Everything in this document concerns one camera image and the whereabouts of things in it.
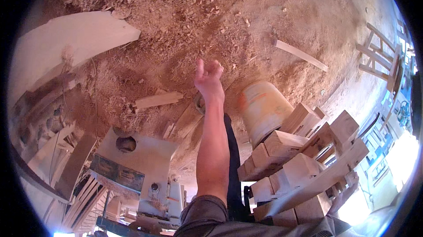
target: leg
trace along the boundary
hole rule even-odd
[[[229,185],[228,185],[228,215],[230,220],[245,221],[247,216],[245,206],[241,200],[241,182],[238,178],[238,167],[241,165],[239,160],[239,150],[236,143],[234,131],[232,130],[231,120],[226,113],[223,116],[225,122],[226,134],[228,135],[229,145]]]

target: sawdust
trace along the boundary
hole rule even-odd
[[[273,83],[296,106],[323,105],[342,82],[360,80],[355,43],[368,34],[365,23],[380,21],[365,7],[374,0],[44,0],[40,22],[82,11],[130,9],[125,19],[141,30],[140,39],[94,57],[97,67],[98,136],[111,125],[161,137],[167,121],[176,122],[197,93],[195,60],[217,59],[224,67],[225,110],[235,135],[244,142],[237,106],[239,92],[257,80]],[[272,46],[282,40],[329,66],[327,73]],[[81,92],[67,98],[72,119],[93,132],[94,67],[77,71]],[[178,103],[143,108],[135,100],[157,89],[178,91]],[[195,184],[195,145],[180,146],[171,174],[189,173]]]

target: forearm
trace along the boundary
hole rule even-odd
[[[226,204],[229,183],[229,148],[223,102],[206,103],[203,139],[197,157],[197,195],[212,194]]]

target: workshop floor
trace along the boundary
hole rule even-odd
[[[369,35],[373,24],[396,39],[393,0],[38,0],[42,11],[27,18],[23,31],[50,18],[108,7],[127,7],[126,21],[141,30],[140,39],[96,56],[78,70],[81,88],[66,98],[68,121],[101,139],[111,125],[161,137],[168,120],[176,121],[192,102],[195,59],[218,59],[224,66],[225,110],[233,120],[241,163],[251,152],[237,108],[238,93],[257,80],[272,82],[296,106],[323,108],[331,117],[346,109],[364,123],[385,94],[385,82],[358,70],[355,44]],[[310,54],[329,67],[327,73],[272,46],[279,39]],[[135,99],[157,89],[179,91],[183,100],[171,105],[132,108]],[[97,95],[98,118],[95,113]],[[193,146],[180,147],[171,174],[195,195]]]

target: plastic bucket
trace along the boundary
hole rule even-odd
[[[257,81],[244,88],[239,106],[253,149],[278,129],[293,111],[282,93],[267,81]]]

